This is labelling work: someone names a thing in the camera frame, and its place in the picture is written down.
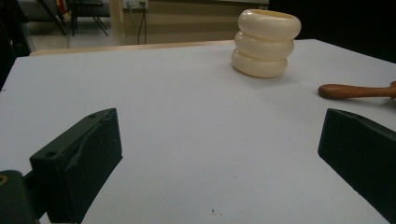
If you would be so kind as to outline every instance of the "white tabletop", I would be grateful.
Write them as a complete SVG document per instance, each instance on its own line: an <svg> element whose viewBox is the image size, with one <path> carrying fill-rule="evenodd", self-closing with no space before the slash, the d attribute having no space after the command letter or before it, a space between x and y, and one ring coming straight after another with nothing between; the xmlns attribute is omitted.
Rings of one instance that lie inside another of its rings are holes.
<svg viewBox="0 0 396 224"><path fill-rule="evenodd" d="M261 79L233 69L233 48L19 58L0 93L0 170L26 174L56 136L116 107L124 159L84 224L388 223L317 150L327 108L396 130L396 102L317 88L388 86L396 64L301 40L283 77Z"/></svg>

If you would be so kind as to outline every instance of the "cream ring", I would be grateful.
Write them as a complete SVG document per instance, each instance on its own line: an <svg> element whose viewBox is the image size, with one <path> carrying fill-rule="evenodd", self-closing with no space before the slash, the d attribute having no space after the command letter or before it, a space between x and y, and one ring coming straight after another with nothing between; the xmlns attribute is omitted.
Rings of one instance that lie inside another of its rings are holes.
<svg viewBox="0 0 396 224"><path fill-rule="evenodd" d="M239 71L254 77L279 77L288 66L288 60L260 60L250 58L235 49L232 54L233 66Z"/></svg>
<svg viewBox="0 0 396 224"><path fill-rule="evenodd" d="M238 25L247 35L275 41L294 39L301 31L300 20L295 16L261 9L243 11Z"/></svg>
<svg viewBox="0 0 396 224"><path fill-rule="evenodd" d="M245 35L243 32L238 32L234 41L239 51L247 56L258 59L284 59L288 57L294 49L293 40L269 41Z"/></svg>

